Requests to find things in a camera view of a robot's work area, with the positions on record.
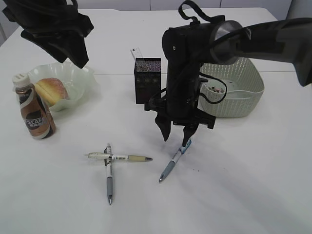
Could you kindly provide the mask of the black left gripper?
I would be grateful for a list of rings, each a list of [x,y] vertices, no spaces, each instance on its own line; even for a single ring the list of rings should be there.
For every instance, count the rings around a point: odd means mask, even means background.
[[[84,38],[94,26],[78,12],[76,0],[5,0],[2,10],[10,22],[23,28],[21,37],[60,63],[69,59],[83,68],[89,61]]]

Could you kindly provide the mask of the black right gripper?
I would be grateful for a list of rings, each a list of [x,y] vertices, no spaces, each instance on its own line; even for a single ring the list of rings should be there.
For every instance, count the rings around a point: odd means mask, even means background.
[[[154,94],[144,104],[146,111],[157,113],[155,123],[159,127],[164,141],[167,141],[171,132],[171,125],[183,126],[182,146],[186,146],[189,139],[195,134],[200,124],[213,129],[216,117],[198,109],[198,93],[188,95],[166,93],[160,96],[165,90]]]

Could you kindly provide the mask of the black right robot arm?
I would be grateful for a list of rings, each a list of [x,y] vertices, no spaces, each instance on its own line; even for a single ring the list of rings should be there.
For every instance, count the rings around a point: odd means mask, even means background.
[[[167,29],[162,36],[167,59],[167,86],[145,105],[157,113],[155,122],[164,139],[171,125],[183,126],[186,144],[200,124],[212,129],[215,117],[198,109],[200,87],[207,82],[205,63],[231,65],[238,58],[293,64],[301,86],[312,82],[312,20],[298,18],[242,27],[237,21],[191,22]]]

